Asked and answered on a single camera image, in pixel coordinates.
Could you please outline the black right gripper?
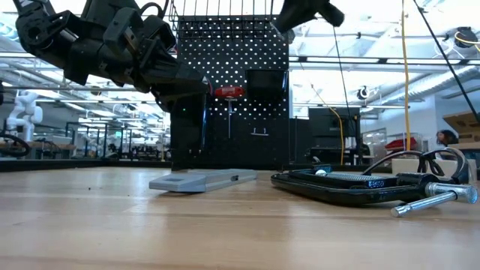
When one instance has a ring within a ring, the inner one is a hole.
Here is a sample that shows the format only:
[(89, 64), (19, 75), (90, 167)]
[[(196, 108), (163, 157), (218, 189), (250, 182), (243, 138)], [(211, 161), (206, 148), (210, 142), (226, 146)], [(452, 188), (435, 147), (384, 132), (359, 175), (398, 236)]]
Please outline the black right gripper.
[(329, 1), (323, 4), (323, 0), (284, 0), (274, 27), (280, 33), (285, 33), (313, 20), (317, 13), (334, 27), (339, 27), (344, 22), (344, 13)]

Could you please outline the black framed safety glasses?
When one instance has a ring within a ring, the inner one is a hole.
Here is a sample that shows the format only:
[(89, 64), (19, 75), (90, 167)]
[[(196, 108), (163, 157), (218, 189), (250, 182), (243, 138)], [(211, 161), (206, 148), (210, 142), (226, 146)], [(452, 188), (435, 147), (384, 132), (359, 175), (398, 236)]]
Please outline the black framed safety glasses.
[(404, 156), (404, 155), (412, 155), (418, 158), (418, 166), (417, 166), (417, 173), (426, 173), (427, 168), (430, 168), (430, 171), (435, 176), (444, 176), (445, 172), (440, 167), (440, 165), (435, 161), (437, 153), (446, 153), (450, 155), (454, 155), (456, 157), (457, 168), (454, 171), (453, 175), (451, 176), (451, 182), (457, 185), (469, 184), (470, 183), (470, 166), (468, 163), (467, 158), (463, 154), (463, 152), (456, 148), (446, 147), (441, 148), (433, 151), (428, 152), (420, 152), (420, 151), (398, 151), (393, 154), (387, 155), (386, 157), (382, 158), (381, 160), (377, 161), (373, 165), (369, 166), (363, 173), (363, 176), (370, 176), (372, 171), (382, 164), (384, 161), (390, 161), (396, 157)]

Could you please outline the black metal pegboard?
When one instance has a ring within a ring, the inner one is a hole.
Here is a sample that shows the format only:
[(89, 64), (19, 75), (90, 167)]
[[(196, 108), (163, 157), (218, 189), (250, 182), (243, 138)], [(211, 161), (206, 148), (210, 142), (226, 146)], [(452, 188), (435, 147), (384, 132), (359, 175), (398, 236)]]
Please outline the black metal pegboard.
[[(263, 39), (178, 40), (178, 58), (211, 83), (206, 95), (205, 145), (200, 149), (172, 151), (172, 163), (287, 164), (289, 161), (289, 45), (271, 29)], [(246, 93), (246, 70), (287, 70), (286, 93), (280, 100), (257, 101)], [(228, 138), (227, 102), (215, 89), (241, 86), (245, 94), (233, 104), (231, 138)], [(269, 136), (252, 136), (266, 128)]]

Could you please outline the black background cabinet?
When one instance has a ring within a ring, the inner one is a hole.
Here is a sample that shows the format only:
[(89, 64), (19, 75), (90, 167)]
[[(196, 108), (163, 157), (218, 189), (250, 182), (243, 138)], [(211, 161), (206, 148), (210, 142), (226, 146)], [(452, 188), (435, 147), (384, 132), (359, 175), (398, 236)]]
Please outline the black background cabinet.
[(313, 145), (307, 150), (310, 161), (353, 165), (359, 153), (359, 108), (313, 108), (308, 110)]

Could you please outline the tall black pegboard bin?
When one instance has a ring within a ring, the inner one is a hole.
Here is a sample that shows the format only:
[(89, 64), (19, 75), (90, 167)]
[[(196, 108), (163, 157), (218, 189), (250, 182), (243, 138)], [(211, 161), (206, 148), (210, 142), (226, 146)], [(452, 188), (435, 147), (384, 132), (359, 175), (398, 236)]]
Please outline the tall black pegboard bin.
[(201, 149), (205, 145), (206, 95), (178, 99), (170, 113), (171, 147), (176, 151)]

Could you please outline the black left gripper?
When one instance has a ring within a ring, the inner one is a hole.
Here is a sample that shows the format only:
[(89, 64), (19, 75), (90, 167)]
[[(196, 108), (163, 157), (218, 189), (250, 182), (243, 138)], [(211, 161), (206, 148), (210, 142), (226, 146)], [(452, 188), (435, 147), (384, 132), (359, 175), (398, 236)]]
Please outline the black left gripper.
[[(131, 84), (139, 92), (152, 92), (165, 112), (173, 99), (209, 92), (209, 81), (198, 70), (178, 62), (159, 37), (147, 38), (142, 15), (147, 6), (106, 6), (101, 12), (103, 46), (114, 61), (109, 74), (118, 85)], [(154, 16), (165, 17), (165, 7), (155, 6)]]

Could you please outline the person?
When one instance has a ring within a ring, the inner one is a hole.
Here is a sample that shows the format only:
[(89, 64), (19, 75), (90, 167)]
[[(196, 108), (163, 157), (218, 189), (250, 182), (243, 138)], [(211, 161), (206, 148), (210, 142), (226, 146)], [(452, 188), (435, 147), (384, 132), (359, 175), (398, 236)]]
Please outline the person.
[(451, 130), (439, 130), (436, 133), (436, 143), (441, 146), (458, 144), (457, 135)]

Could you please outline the black aluminium table frame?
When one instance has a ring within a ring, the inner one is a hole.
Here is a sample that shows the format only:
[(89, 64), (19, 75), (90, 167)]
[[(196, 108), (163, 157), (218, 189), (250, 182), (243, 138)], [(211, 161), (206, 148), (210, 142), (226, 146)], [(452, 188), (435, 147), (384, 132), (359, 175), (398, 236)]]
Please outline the black aluminium table frame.
[(69, 160), (0, 160), (0, 173), (33, 171), (33, 170), (63, 170), (90, 167), (139, 167), (161, 169), (249, 169), (249, 170), (300, 170), (313, 167), (307, 163), (171, 163), (160, 161), (102, 160), (102, 159), (69, 159)]

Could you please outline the brown cardboard box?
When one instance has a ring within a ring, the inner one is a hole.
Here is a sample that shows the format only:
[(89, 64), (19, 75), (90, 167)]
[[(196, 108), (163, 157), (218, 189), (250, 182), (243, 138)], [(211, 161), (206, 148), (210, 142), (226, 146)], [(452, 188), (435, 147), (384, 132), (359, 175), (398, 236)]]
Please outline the brown cardboard box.
[(453, 148), (480, 150), (480, 122), (472, 112), (444, 115), (443, 120), (458, 134), (458, 144)]

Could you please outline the black C-clamp silver screw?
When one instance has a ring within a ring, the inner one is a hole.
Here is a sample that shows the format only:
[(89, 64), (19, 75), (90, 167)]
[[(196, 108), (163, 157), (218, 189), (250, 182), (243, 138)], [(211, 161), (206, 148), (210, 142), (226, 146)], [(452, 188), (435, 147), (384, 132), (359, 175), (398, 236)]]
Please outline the black C-clamp silver screw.
[(386, 177), (300, 169), (275, 174), (271, 183), (294, 194), (342, 206), (401, 201), (402, 205), (391, 210), (396, 218), (447, 202), (474, 204), (479, 197), (471, 184), (426, 172), (401, 172)]

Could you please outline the short black pegboard bin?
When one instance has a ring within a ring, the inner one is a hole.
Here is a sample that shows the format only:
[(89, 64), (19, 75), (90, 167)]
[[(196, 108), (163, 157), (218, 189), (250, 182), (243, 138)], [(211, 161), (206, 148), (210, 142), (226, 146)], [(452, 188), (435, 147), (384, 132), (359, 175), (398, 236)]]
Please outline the short black pegboard bin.
[(287, 70), (250, 69), (246, 70), (247, 97), (255, 101), (277, 101), (287, 90)]

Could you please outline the grey torpedo level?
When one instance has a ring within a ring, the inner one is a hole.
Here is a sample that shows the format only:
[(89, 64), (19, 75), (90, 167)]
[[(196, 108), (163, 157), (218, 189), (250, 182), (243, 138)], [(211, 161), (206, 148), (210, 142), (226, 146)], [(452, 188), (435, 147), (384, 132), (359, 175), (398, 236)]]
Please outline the grey torpedo level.
[(156, 178), (148, 183), (148, 187), (176, 193), (205, 193), (254, 181), (257, 176), (257, 171), (252, 169), (179, 172)]

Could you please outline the red T-handle hex key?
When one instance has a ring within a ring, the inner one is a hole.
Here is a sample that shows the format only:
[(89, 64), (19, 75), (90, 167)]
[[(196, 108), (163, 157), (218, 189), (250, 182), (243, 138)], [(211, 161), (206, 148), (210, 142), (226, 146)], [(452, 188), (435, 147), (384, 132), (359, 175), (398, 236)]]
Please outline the red T-handle hex key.
[[(240, 98), (245, 94), (245, 89), (241, 86), (223, 86), (214, 90), (214, 95), (217, 98)], [(227, 112), (228, 120), (228, 138), (231, 138), (231, 114)]]

